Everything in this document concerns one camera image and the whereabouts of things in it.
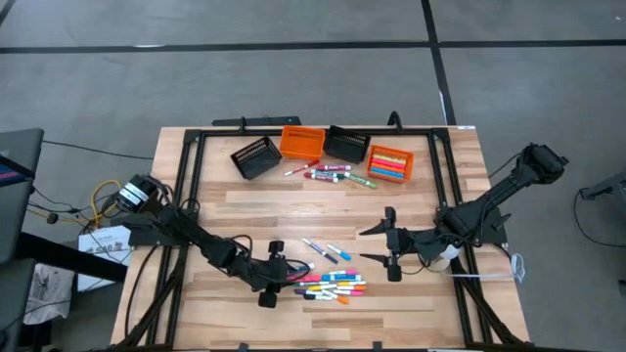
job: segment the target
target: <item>gray concrete floor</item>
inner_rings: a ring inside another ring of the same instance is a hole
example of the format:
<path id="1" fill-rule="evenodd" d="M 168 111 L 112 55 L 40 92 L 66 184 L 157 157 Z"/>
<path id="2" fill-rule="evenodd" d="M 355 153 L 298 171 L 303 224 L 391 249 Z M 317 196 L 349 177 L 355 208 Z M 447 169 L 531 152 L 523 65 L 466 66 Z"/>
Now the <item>gray concrete floor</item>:
<path id="1" fill-rule="evenodd" d="M 432 0 L 440 40 L 626 38 L 621 1 Z M 0 46 L 85 46 L 425 40 L 420 2 L 252 0 L 18 0 Z M 533 341 L 621 351 L 626 344 L 624 249 L 587 242 L 571 203 L 581 187 L 623 170 L 626 48 L 446 49 L 459 124 L 476 125 L 487 166 L 529 142 L 571 163 L 550 187 L 503 206 L 528 275 L 518 287 Z M 306 124 L 442 124 L 428 49 L 286 52 L 0 55 L 0 130 L 42 127 L 49 140 L 119 153 L 154 152 L 161 126 L 214 118 L 297 114 Z M 101 181 L 150 163 L 45 146 L 36 186 L 86 205 Z M 626 242 L 622 207 L 583 202 L 588 232 Z M 26 218 L 27 230 L 72 242 L 78 227 Z M 67 351 L 109 342 L 121 286 L 81 294 L 55 324 Z"/>

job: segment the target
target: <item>wooden tabletop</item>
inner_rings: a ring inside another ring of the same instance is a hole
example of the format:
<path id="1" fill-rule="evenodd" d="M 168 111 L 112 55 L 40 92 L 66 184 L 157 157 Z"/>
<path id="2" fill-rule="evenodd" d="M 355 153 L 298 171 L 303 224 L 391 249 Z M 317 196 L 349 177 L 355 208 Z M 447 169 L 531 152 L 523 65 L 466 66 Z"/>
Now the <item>wooden tabletop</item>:
<path id="1" fill-rule="evenodd" d="M 174 186 L 183 145 L 184 128 L 163 128 L 156 148 L 153 176 Z M 480 196 L 490 187 L 478 136 L 473 129 L 450 127 L 450 137 L 464 200 Z M 210 233 L 230 237 L 248 234 L 254 238 L 253 255 L 265 259 L 271 240 L 285 241 L 288 258 L 314 262 L 315 273 L 355 268 L 368 282 L 365 295 L 350 297 L 348 305 L 336 301 L 307 301 L 291 288 L 279 294 L 276 309 L 257 306 L 258 294 L 238 279 L 228 278 L 211 267 L 196 247 L 190 250 L 175 348 L 236 348 L 245 342 L 251 348 L 368 348 L 381 341 L 387 348 L 460 347 L 463 335 L 452 280 L 442 274 L 421 271 L 390 283 L 381 264 L 358 253 L 387 254 L 384 235 L 358 236 L 377 225 L 385 206 L 394 206 L 398 227 L 412 230 L 432 227 L 438 205 L 426 138 L 422 136 L 373 137 L 372 144 L 414 153 L 413 179 L 404 184 L 372 179 L 375 190 L 344 180 L 338 184 L 304 179 L 302 173 L 283 173 L 305 163 L 284 158 L 253 181 L 244 180 L 230 154 L 258 137 L 210 137 L 202 163 L 199 201 L 200 224 Z M 280 145 L 280 137 L 272 137 Z M 448 199 L 452 194 L 442 163 Z M 195 150 L 190 153 L 186 189 L 189 189 Z M 323 156 L 325 163 L 345 163 Z M 365 162 L 354 173 L 366 176 Z M 333 243 L 352 254 L 352 261 L 330 261 L 306 246 L 306 237 L 322 246 Z M 124 335 L 124 318 L 130 290 L 148 248 L 138 248 L 121 296 L 112 343 Z M 177 254 L 172 255 L 172 264 Z M 505 255 L 491 245 L 476 250 L 480 273 L 509 273 Z M 152 302 L 157 281 L 160 249 L 149 261 L 130 312 L 134 326 Z M 405 272 L 420 269 L 415 255 L 401 259 Z M 527 339 L 526 325 L 513 280 L 483 280 L 485 298 L 509 329 Z M 478 331 L 475 308 L 468 298 L 472 327 Z M 159 320 L 157 342 L 164 341 L 169 302 Z"/>

